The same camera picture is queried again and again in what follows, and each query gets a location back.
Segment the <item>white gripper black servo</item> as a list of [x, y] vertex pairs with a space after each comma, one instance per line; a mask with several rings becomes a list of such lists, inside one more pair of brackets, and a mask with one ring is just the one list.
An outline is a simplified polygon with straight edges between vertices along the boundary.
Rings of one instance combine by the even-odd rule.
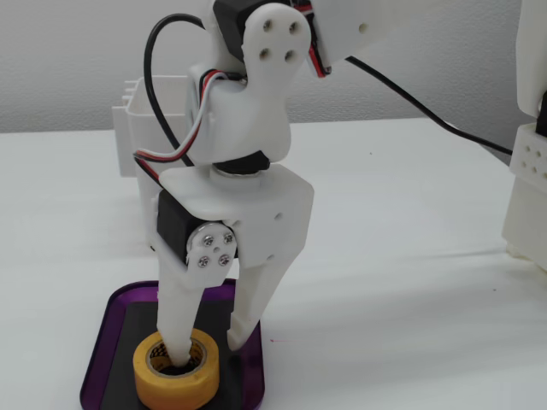
[[240, 350], [260, 321], [308, 235], [314, 189], [280, 164], [255, 177], [227, 177], [212, 167], [171, 168], [163, 187], [193, 216], [222, 221], [238, 243], [240, 266], [227, 344]]

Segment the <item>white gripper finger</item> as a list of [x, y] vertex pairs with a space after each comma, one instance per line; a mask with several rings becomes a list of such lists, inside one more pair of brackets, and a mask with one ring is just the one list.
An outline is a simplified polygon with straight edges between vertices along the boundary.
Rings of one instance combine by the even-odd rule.
[[187, 364], [203, 292], [223, 284], [237, 250], [233, 231], [220, 222], [200, 225], [182, 244], [186, 256], [156, 235], [159, 262], [156, 327], [177, 367]]

